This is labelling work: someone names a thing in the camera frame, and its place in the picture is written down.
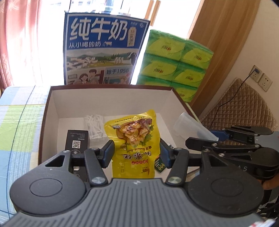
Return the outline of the wall power socket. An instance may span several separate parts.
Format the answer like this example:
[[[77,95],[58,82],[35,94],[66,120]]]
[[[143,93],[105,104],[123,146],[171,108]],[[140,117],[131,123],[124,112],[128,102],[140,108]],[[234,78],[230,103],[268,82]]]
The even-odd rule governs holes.
[[[253,79],[256,83],[258,83],[260,81],[262,75],[263,75],[263,72],[256,65],[253,65],[253,67],[249,73],[250,78]]]

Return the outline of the clear plastic cup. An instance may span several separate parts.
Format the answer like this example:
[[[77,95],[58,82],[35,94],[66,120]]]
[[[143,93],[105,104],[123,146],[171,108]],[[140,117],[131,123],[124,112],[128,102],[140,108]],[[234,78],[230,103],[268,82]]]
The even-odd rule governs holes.
[[[196,121],[188,113],[183,112],[173,126],[175,133],[185,140],[189,137],[218,141],[218,137]]]

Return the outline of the yellow snack bag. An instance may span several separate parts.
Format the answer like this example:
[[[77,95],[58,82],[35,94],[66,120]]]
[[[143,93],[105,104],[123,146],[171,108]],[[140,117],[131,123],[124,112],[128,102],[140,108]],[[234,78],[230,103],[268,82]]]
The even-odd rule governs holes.
[[[160,133],[154,110],[107,121],[104,131],[114,142],[113,178],[151,179],[160,154]]]

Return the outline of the long black product box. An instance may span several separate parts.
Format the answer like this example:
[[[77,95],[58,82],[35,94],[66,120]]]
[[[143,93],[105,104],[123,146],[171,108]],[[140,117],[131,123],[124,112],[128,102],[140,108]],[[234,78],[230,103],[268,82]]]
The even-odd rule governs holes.
[[[65,150],[72,155],[71,171],[83,182],[87,182],[84,151],[89,147],[89,133],[87,130],[68,130]]]

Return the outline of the clear floss pick box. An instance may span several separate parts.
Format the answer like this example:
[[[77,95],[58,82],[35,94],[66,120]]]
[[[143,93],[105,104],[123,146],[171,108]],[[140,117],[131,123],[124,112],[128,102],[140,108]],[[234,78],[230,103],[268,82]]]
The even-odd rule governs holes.
[[[84,122],[91,141],[101,141],[107,137],[102,115],[87,115],[84,117]]]

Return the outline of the green balm blister card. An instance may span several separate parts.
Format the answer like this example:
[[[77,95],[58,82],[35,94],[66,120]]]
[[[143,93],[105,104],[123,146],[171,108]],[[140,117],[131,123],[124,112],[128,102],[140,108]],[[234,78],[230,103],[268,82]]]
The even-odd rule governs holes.
[[[163,163],[162,158],[160,156],[156,157],[154,167],[159,174],[161,174],[166,169],[166,166]]]

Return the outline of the pink curtain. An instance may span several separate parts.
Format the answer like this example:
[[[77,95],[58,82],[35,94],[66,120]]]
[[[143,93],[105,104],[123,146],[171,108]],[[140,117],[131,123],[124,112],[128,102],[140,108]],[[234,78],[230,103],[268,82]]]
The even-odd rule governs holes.
[[[39,77],[41,1],[1,1],[1,90]]]

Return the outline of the green tissue pack stack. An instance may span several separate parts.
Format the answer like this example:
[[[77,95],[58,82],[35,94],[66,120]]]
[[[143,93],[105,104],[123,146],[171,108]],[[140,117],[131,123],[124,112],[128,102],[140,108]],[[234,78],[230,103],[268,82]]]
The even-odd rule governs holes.
[[[194,40],[151,30],[137,84],[172,87],[189,103],[204,79],[213,54]]]

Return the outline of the checkered tablecloth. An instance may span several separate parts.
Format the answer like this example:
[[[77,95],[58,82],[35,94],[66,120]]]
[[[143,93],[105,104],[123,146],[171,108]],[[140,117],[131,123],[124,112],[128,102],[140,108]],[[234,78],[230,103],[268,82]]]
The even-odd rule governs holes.
[[[9,190],[35,168],[50,86],[8,87],[1,95],[1,223],[16,213]]]

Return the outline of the blue milk carton box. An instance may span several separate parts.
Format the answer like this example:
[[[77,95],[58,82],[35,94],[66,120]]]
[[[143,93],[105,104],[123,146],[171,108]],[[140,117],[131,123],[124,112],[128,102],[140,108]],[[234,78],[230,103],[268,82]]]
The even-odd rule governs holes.
[[[124,15],[65,13],[65,85],[128,85],[149,24]]]

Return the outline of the brown quilted chair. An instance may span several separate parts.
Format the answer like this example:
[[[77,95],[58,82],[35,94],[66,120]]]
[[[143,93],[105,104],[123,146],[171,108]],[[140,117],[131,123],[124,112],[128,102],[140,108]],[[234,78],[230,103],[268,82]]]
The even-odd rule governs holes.
[[[201,119],[207,129],[232,125],[263,126],[275,130],[276,118],[265,100],[251,86],[235,78],[211,110]]]

